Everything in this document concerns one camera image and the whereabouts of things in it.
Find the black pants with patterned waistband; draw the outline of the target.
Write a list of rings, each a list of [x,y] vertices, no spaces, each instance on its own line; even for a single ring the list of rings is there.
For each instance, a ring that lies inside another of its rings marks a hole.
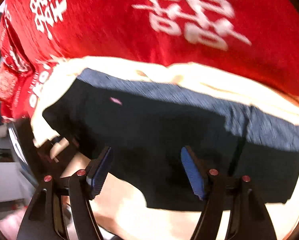
[[[267,203],[285,203],[299,177],[299,126],[176,85],[85,69],[43,118],[89,159],[111,147],[111,173],[138,188],[150,208],[203,208],[181,162],[184,146],[209,168],[249,175]]]

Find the cream seat cushion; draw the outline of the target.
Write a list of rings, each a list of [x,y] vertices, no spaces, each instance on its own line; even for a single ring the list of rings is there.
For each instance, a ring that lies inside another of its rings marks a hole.
[[[299,125],[299,100],[250,79],[202,64],[177,63],[169,67],[114,57],[87,56],[55,59],[50,77],[41,88],[31,119],[35,145],[56,135],[43,119],[43,111],[55,103],[86,68],[123,80],[147,84],[169,83],[181,88],[258,107]],[[92,201],[95,218],[103,228],[124,239],[188,239],[199,219],[197,212],[167,211],[146,207],[136,187],[113,175],[107,176],[99,196]]]

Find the red embroidered satin pillow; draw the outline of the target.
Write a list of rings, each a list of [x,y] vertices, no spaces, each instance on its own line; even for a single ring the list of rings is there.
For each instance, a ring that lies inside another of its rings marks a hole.
[[[17,83],[17,73],[2,63],[0,67],[0,101],[9,100],[13,96]]]

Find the red blanket with white characters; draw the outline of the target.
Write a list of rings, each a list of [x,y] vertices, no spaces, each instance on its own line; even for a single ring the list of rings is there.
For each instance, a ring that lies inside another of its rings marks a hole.
[[[299,12],[291,0],[6,0],[3,62],[17,73],[5,119],[32,115],[55,59],[195,62],[299,100]]]

